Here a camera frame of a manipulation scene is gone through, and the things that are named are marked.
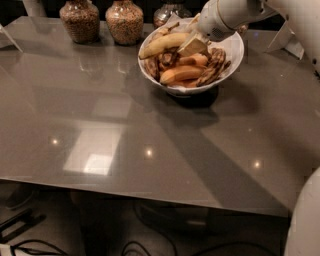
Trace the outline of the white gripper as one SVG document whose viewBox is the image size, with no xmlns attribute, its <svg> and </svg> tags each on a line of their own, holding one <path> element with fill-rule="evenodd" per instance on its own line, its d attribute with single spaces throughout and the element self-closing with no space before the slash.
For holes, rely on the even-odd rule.
<svg viewBox="0 0 320 256">
<path fill-rule="evenodd" d="M 209 0 L 200 13 L 197 25 L 200 33 L 192 32 L 177 52 L 187 57 L 206 51 L 207 38 L 221 42 L 242 25 L 262 20 L 266 14 L 266 6 L 260 0 Z"/>
</svg>

